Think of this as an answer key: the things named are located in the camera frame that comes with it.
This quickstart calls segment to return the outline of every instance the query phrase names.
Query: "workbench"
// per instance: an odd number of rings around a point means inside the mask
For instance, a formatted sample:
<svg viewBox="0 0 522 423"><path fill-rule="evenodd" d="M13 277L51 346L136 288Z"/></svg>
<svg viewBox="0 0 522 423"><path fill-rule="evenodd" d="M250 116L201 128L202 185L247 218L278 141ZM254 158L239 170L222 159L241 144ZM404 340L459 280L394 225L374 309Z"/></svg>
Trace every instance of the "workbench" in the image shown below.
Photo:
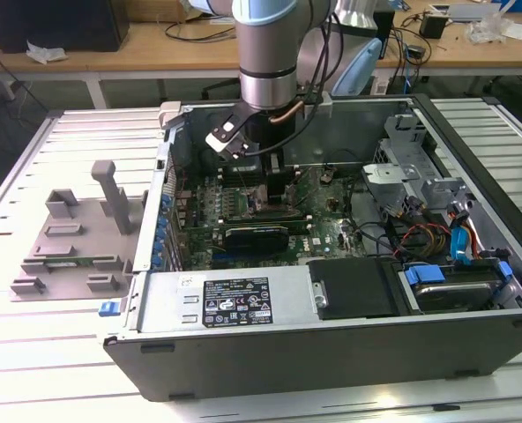
<svg viewBox="0 0 522 423"><path fill-rule="evenodd" d="M435 105L522 211L521 123L482 100ZM522 353L484 377L149 403L102 349L101 338L121 318L99 317L102 300L9 302L8 286L48 215L44 202L52 189L102 198L90 175L93 160L115 161L116 181L129 197L149 188L164 136L158 111L50 115L1 186L1 422L522 420ZM306 371L317 377L317 366Z"/></svg>
<svg viewBox="0 0 522 423"><path fill-rule="evenodd" d="M456 3L466 0L449 0ZM395 24L414 13L423 11L431 0L411 0L412 9L397 12ZM522 13L507 17L522 23ZM238 76L237 41L194 44L170 40L163 30L165 24L131 24L123 46L114 53L67 52L69 59L43 65L25 54L6 55L2 62L23 81L76 80L86 83L94 108L108 108L101 82L112 79L178 79L234 78ZM227 29L229 26L192 24L181 26L181 36L200 37ZM408 29L417 31L419 24ZM504 44L493 42L474 46L464 35L465 25L452 24L445 28L439 41L431 41L431 59L420 69L422 76L499 76L522 75L522 41L508 39ZM413 44L422 41L408 34ZM371 93L384 94L398 64L399 52L389 43L386 56L378 62ZM0 81L11 78L0 67Z"/></svg>

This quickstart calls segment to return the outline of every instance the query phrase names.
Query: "motherboard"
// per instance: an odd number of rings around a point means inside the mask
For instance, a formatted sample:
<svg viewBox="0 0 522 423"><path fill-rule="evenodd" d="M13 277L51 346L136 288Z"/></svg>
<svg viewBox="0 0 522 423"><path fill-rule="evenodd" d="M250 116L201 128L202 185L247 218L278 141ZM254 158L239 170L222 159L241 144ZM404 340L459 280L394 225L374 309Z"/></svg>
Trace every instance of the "motherboard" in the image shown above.
<svg viewBox="0 0 522 423"><path fill-rule="evenodd" d="M366 256L346 219L349 194L362 182L334 177L335 170L298 171L278 204L267 203L265 185L249 185L241 174L232 183L219 177L184 181L165 210L175 221L181 267L202 271Z"/></svg>

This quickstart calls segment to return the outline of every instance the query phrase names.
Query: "desktop computer tower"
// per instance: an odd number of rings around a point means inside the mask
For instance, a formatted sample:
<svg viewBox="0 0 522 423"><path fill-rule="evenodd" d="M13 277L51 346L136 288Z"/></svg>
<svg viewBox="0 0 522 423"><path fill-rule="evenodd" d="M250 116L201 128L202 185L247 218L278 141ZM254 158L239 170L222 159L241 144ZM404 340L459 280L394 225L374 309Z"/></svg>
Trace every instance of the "desktop computer tower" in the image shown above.
<svg viewBox="0 0 522 423"><path fill-rule="evenodd" d="M65 51L117 51L130 22L124 0L0 0L0 48L23 53L26 41Z"/></svg>

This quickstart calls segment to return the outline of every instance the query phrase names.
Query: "desk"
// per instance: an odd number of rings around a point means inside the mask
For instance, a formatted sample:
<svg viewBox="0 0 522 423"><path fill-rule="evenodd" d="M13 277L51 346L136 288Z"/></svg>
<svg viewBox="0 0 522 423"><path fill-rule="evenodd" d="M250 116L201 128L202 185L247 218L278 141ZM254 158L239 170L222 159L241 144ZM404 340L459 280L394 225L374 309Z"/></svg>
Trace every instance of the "desk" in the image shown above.
<svg viewBox="0 0 522 423"><path fill-rule="evenodd" d="M466 1L449 0L445 3ZM413 13L423 11L430 0L411 0L412 10L397 12L397 25ZM522 23L522 13L510 17ZM101 81L109 79L170 79L170 78L234 78L238 75L237 41L212 44L183 43L168 39L156 24L131 24L129 35L119 51L114 53L70 52L63 62L42 65L25 54L5 55L3 63L18 78L35 80L81 80L87 85L95 108L107 108ZM417 31L418 24L409 28ZM181 35L199 37L227 26L182 26ZM504 44L474 46L464 35L465 25L453 24L439 41L432 41L432 57L421 68L423 76L497 76L522 75L522 41L508 39ZM407 41L413 39L409 34ZM374 72L372 92L384 94L398 63L398 50L390 43L386 56ZM0 68L0 81L9 76Z"/></svg>
<svg viewBox="0 0 522 423"><path fill-rule="evenodd" d="M443 1L444 4L466 3L466 0ZM400 26L404 18L424 11L430 0L411 0L412 10L397 12L394 18ZM522 24L522 13L508 13L507 18ZM418 32L420 22L408 29ZM522 75L522 41L512 38L505 43L492 42L473 45L465 37L466 24L451 24L444 30L441 40L429 40L432 53L428 63L420 69L423 76L499 76ZM419 38L405 33L407 43L425 45ZM398 64L399 52L396 43L390 42L386 55L374 72L373 93L384 94L386 86Z"/></svg>

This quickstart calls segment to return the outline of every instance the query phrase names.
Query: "floor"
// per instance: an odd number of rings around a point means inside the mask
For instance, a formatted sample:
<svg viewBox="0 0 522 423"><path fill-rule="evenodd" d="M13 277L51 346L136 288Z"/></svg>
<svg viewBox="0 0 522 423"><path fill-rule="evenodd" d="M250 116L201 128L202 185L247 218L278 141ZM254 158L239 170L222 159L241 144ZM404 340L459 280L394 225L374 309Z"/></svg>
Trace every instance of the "floor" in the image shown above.
<svg viewBox="0 0 522 423"><path fill-rule="evenodd" d="M430 78L421 82L414 91L426 93L430 98L458 98L465 95L471 78ZM165 81L168 97L173 100L200 100L202 88L219 80ZM482 87L488 78L482 78L468 95L484 96ZM402 93L402 81L397 81L391 93ZM161 102L158 83L154 80L108 81L104 85L112 108L143 108L159 106ZM92 102L81 82L40 82L31 87L32 93L48 109L87 109ZM16 100L5 103L0 100L0 184L26 147L37 126L44 118L44 111L23 88L16 91ZM227 87L211 93L212 99L232 99L237 88ZM505 77L492 87L497 97L522 122L522 79Z"/></svg>

